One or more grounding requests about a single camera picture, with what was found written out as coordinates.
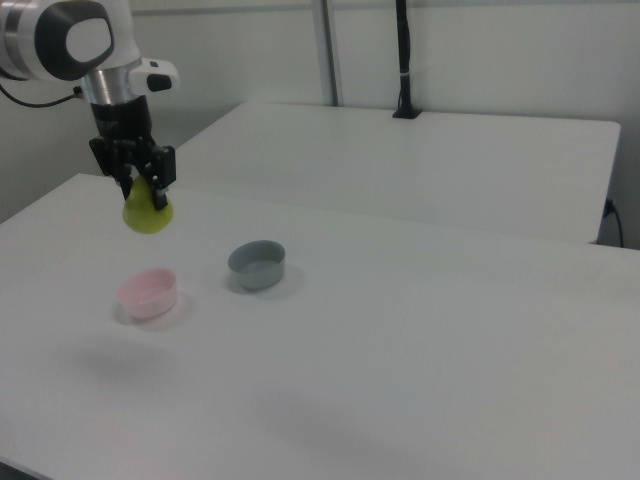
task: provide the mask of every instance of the white tabletop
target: white tabletop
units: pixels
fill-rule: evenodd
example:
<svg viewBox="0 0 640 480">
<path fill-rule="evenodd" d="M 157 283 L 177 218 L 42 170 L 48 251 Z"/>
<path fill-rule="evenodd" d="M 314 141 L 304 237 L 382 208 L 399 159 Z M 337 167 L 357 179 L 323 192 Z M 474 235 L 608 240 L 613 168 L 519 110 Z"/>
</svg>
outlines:
<svg viewBox="0 0 640 480">
<path fill-rule="evenodd" d="M 640 256 L 78 176 L 0 226 L 0 456 L 55 480 L 635 480 Z M 259 294 L 240 244 L 287 249 Z M 128 275 L 179 304 L 132 324 Z"/>
<path fill-rule="evenodd" d="M 611 122 L 245 104 L 178 150 L 178 185 L 588 243 L 619 132 Z"/>
</svg>

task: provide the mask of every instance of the white wall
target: white wall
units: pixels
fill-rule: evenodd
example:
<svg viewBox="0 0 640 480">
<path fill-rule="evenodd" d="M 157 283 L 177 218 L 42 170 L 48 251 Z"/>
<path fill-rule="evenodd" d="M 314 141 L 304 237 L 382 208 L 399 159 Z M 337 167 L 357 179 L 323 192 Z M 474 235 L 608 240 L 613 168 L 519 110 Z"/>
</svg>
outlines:
<svg viewBox="0 0 640 480">
<path fill-rule="evenodd" d="M 180 145 L 246 101 L 324 104 L 311 9 L 136 16 L 145 56 L 182 87 L 150 99 L 154 137 Z"/>
<path fill-rule="evenodd" d="M 346 106 L 395 106 L 392 7 L 334 2 Z M 410 9 L 409 22 L 423 108 L 621 123 L 610 195 L 627 244 L 640 248 L 640 4 L 422 7 Z M 603 243 L 617 244 L 614 224 L 606 221 Z"/>
<path fill-rule="evenodd" d="M 163 8 L 175 2 L 132 4 L 144 10 L 134 17 L 143 54 L 171 60 L 182 76 L 181 90 L 149 99 L 159 143 L 179 146 L 244 101 L 324 104 L 309 0 L 193 0 L 180 7 L 214 8 L 169 15 Z M 70 93 L 70 86 L 2 83 L 30 101 Z M 100 174 L 88 146 L 96 133 L 84 102 L 28 110 L 0 96 L 0 222 L 76 173 Z"/>
</svg>

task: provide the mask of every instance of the black pole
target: black pole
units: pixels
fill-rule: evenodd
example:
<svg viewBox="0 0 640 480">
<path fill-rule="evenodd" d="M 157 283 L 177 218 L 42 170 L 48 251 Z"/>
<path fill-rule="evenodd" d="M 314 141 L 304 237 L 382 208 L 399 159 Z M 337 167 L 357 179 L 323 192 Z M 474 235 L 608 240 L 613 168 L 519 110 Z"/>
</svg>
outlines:
<svg viewBox="0 0 640 480">
<path fill-rule="evenodd" d="M 413 120 L 420 115 L 420 110 L 411 104 L 411 75 L 409 60 L 411 59 L 411 38 L 409 35 L 409 21 L 407 20 L 406 0 L 396 0 L 396 18 L 398 20 L 398 51 L 400 57 L 400 106 L 393 114 L 394 118 L 408 118 Z"/>
</svg>

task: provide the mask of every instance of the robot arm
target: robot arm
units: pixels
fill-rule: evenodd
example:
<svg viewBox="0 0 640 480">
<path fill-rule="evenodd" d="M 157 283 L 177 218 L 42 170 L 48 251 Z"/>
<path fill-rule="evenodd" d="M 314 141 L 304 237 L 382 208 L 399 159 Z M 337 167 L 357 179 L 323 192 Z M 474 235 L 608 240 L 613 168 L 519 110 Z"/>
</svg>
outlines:
<svg viewBox="0 0 640 480">
<path fill-rule="evenodd" d="M 98 127 L 91 140 L 105 175 L 129 196 L 132 167 L 167 205 L 175 151 L 151 136 L 146 95 L 179 86 L 175 67 L 142 58 L 128 0 L 0 1 L 0 78 L 80 80 Z"/>
</svg>

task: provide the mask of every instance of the bowl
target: bowl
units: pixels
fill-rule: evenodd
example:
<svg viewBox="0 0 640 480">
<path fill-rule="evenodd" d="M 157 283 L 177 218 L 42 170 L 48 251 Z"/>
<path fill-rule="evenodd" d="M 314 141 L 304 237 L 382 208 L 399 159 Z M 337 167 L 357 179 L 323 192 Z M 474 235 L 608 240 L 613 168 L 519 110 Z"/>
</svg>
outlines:
<svg viewBox="0 0 640 480">
<path fill-rule="evenodd" d="M 176 275 L 167 268 L 137 273 L 120 285 L 117 297 L 131 317 L 157 317 L 169 311 L 178 301 Z"/>
<path fill-rule="evenodd" d="M 246 290 L 262 290 L 284 276 L 285 250 L 270 240 L 247 243 L 229 257 L 229 269 L 235 282 Z"/>
</svg>

